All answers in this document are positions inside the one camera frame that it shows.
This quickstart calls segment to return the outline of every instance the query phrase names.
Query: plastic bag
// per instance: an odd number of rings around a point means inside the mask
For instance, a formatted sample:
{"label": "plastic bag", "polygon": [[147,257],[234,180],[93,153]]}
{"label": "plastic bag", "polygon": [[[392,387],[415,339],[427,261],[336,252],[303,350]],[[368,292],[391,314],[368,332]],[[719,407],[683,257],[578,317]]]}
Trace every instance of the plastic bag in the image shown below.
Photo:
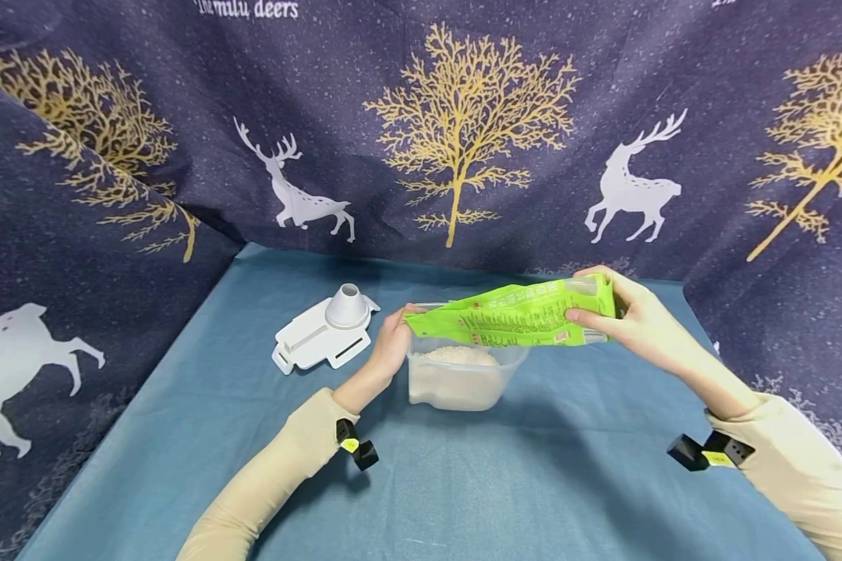
{"label": "plastic bag", "polygon": [[608,341],[603,333],[565,319],[568,308],[616,317],[611,279],[595,273],[529,286],[511,284],[430,312],[405,314],[405,322],[417,337],[484,347],[576,347]]}

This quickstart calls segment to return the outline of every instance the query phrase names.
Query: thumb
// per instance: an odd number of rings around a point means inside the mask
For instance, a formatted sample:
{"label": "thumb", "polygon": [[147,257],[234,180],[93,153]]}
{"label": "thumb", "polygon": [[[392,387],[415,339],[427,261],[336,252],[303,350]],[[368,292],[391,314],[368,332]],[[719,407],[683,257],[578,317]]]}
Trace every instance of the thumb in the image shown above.
{"label": "thumb", "polygon": [[570,323],[576,323],[579,326],[600,331],[609,337],[617,338],[617,335],[621,331],[620,319],[606,318],[605,316],[590,312],[588,309],[570,308],[567,312],[564,312],[564,317]]}

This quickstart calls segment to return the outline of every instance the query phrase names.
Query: beige sleeve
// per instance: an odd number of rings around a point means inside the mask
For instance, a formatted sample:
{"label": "beige sleeve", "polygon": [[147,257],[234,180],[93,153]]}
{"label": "beige sleeve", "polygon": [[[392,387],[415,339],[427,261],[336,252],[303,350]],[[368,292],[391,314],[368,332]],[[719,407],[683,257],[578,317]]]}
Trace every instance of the beige sleeve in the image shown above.
{"label": "beige sleeve", "polygon": [[718,432],[755,449],[741,463],[745,477],[785,513],[830,561],[842,561],[842,456],[782,397],[740,418],[707,415]]}
{"label": "beige sleeve", "polygon": [[260,532],[297,486],[337,453],[337,420],[358,420],[331,394],[326,388],[310,397],[278,436],[240,469],[196,522],[178,561],[247,559]]}

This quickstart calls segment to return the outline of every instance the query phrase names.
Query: yellow label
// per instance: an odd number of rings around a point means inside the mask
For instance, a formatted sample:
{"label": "yellow label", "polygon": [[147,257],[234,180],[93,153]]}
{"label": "yellow label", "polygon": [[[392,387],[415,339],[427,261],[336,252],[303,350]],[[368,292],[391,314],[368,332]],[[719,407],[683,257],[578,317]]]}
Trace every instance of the yellow label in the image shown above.
{"label": "yellow label", "polygon": [[712,466],[736,467],[736,464],[730,460],[730,457],[722,453],[722,451],[703,451],[702,455],[706,457],[707,462]]}
{"label": "yellow label", "polygon": [[352,454],[359,449],[359,441],[357,438],[347,438],[345,441],[340,443],[340,447]]}

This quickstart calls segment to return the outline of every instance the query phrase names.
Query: blue tablecloth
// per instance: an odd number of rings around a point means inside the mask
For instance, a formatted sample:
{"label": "blue tablecloth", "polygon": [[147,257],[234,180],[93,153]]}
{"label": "blue tablecloth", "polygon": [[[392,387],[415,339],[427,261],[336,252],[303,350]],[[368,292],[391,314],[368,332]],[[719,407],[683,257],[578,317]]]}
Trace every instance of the blue tablecloth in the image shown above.
{"label": "blue tablecloth", "polygon": [[[404,302],[529,278],[248,246],[19,559],[174,559],[287,415],[366,359],[284,377],[270,358],[274,333],[344,282],[384,308],[376,333]],[[681,285],[649,286],[709,346]],[[689,473],[665,454],[680,432],[707,435],[702,406],[616,343],[532,349],[484,413],[410,406],[403,367],[359,430],[378,465],[360,474],[334,457],[272,520],[257,559],[821,559],[739,472]]]}

